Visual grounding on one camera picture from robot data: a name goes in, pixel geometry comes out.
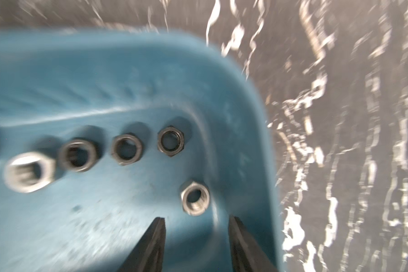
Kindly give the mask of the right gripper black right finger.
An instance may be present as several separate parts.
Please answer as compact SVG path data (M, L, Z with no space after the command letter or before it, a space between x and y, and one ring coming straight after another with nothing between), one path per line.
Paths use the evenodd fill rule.
M230 215L228 236L232 268L235 272L277 272L240 218Z

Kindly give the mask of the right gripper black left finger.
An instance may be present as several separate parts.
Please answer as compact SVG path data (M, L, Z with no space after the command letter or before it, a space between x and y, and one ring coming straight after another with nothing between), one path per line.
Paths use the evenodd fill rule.
M165 219L156 217L118 272L161 272L165 238Z

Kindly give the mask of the steel hex nut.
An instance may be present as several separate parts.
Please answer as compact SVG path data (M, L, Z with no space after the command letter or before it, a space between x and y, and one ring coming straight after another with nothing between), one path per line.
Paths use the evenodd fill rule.
M5 185L18 193L32 193L55 181L57 162L41 152L12 157L3 170Z
M143 155L143 143L133 134L122 134L113 138L111 155L121 166L133 164Z
M191 216L202 215L210 205L208 187L195 180L188 180L180 187L182 209Z
M58 153L58 161L64 169L74 172L86 172L98 161L97 146L85 139L72 139L63 144Z
M158 150L163 154L173 157L184 149L185 138L182 131L168 126L158 134Z

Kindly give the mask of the teal plastic storage box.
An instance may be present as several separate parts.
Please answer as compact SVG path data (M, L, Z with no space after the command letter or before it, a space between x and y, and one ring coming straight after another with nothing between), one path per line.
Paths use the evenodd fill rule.
M264 103L196 37L0 32L0 272L282 272Z

